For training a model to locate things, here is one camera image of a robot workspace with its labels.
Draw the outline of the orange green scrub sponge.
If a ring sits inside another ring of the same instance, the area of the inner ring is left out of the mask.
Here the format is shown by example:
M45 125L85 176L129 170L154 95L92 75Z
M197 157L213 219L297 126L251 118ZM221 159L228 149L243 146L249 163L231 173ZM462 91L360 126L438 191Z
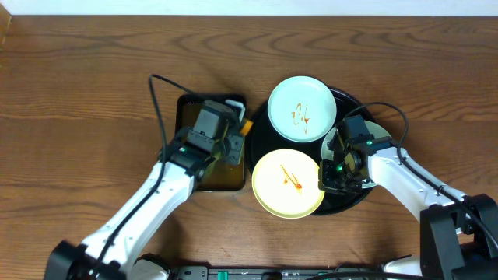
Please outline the orange green scrub sponge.
M244 118L243 121L241 122L240 133L243 136L246 136L250 132L253 124L254 124L253 121Z

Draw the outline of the yellow plate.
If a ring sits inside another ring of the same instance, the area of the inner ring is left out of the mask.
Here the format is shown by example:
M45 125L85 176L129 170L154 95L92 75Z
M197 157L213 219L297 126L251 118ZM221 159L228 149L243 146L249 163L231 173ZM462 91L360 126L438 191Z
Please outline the yellow plate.
M307 154L277 149L261 157L251 184L260 205L284 219L300 219L318 209L324 192L318 188L319 166Z

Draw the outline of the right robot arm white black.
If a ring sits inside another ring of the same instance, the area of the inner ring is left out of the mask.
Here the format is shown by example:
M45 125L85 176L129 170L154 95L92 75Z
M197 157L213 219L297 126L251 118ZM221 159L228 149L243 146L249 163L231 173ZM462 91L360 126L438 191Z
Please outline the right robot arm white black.
M390 261L375 278L497 277L497 203L490 196L447 186L389 137L347 140L335 156L320 163L320 190L356 193L369 180L394 195L420 225L419 257Z

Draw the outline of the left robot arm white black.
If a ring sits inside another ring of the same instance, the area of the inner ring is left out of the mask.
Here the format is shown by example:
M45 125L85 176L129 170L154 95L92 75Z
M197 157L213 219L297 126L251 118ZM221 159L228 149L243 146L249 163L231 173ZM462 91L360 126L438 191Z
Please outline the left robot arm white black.
M163 145L143 185L121 209L78 246L62 241L51 252L46 279L126 279L164 220L187 201L219 161L241 161L245 106L206 100L192 127Z

